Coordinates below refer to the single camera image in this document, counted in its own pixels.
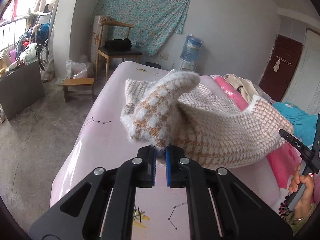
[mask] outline constellation print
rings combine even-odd
[[[93,117],[91,117],[87,121],[84,122],[84,125],[82,127],[85,127],[87,124],[89,124],[91,122],[97,122],[97,123],[101,123],[101,124],[106,124],[106,123],[110,123],[111,120],[108,121],[108,122],[101,122],[101,121],[94,120]]]
[[[168,221],[171,223],[171,225],[173,225],[173,227],[177,230],[178,228],[172,223],[172,221],[171,221],[171,217],[172,217],[172,214],[173,214],[173,212],[176,210],[176,208],[177,207],[181,207],[181,206],[183,206],[185,203],[181,203],[180,205],[177,205],[177,206],[173,206],[173,210],[172,210],[172,212],[171,212],[171,215],[170,215],[170,217],[168,218]]]
[[[163,74],[161,74],[161,73],[157,73],[157,74],[155,74],[155,76],[156,76],[156,77],[158,77],[158,75],[163,75]]]

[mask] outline blue floral cloth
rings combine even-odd
[[[190,0],[99,0],[93,15],[135,25],[129,39],[149,56],[156,54],[173,32],[181,33]],[[127,28],[109,27],[108,38],[124,39]]]

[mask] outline sweater sleeve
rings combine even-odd
[[[316,204],[311,203],[311,209],[310,209],[308,215],[306,215],[304,217],[304,219],[300,220],[296,225],[293,224],[294,212],[289,213],[289,215],[287,216],[285,221],[291,226],[292,231],[293,231],[293,235],[295,235],[303,227],[303,225],[308,221],[309,217],[314,212],[315,208],[316,208]]]

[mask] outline black bag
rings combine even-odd
[[[131,41],[129,40],[129,38],[125,38],[124,40],[106,41],[104,47],[107,50],[126,51],[132,47],[132,44],[131,44]]]

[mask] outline wooden chair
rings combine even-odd
[[[103,56],[107,60],[106,64],[106,82],[108,80],[108,71],[110,68],[110,60],[112,58],[122,58],[122,62],[124,62],[124,58],[136,58],[137,62],[140,59],[140,56],[142,53],[138,51],[135,48],[131,48],[127,51],[108,51],[107,48],[101,47],[101,38],[103,33],[103,27],[104,26],[115,26],[115,27],[127,27],[127,38],[129,37],[130,29],[134,28],[134,25],[117,22],[117,21],[102,21],[101,22],[101,30],[99,35],[99,41],[98,41],[98,52],[97,52],[97,60],[96,60],[96,80],[98,78],[98,66],[99,66],[99,55]]]

